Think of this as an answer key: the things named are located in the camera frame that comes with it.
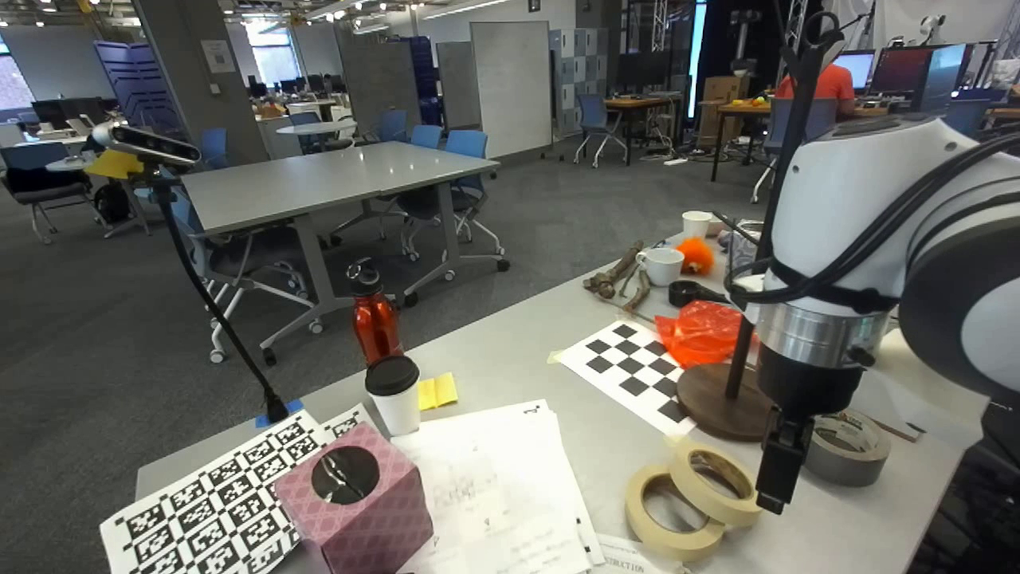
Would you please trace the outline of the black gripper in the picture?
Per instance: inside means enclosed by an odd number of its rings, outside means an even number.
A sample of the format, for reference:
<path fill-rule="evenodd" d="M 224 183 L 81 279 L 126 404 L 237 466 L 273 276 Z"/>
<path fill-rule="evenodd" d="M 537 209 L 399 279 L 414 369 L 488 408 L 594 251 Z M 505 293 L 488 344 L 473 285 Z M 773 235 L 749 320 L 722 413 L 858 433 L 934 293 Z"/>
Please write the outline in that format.
<path fill-rule="evenodd" d="M 754 474 L 754 503 L 761 512 L 782 513 L 790 503 L 806 463 L 813 418 L 848 408 L 860 377 L 860 368 L 828 369 L 790 362 L 777 352 L 761 352 L 760 389 L 773 404 L 773 429 L 761 443 Z"/>

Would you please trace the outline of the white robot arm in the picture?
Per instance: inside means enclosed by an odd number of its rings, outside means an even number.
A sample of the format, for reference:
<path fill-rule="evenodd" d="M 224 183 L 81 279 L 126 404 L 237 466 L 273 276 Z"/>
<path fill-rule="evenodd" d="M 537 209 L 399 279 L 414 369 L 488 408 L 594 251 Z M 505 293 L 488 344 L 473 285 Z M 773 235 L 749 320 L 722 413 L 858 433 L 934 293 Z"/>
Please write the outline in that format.
<path fill-rule="evenodd" d="M 761 344 L 777 421 L 754 478 L 795 502 L 822 416 L 850 404 L 882 331 L 944 380 L 1020 401 L 1020 154 L 940 118 L 848 121 L 796 146 L 765 228 L 772 251 L 727 276 Z"/>

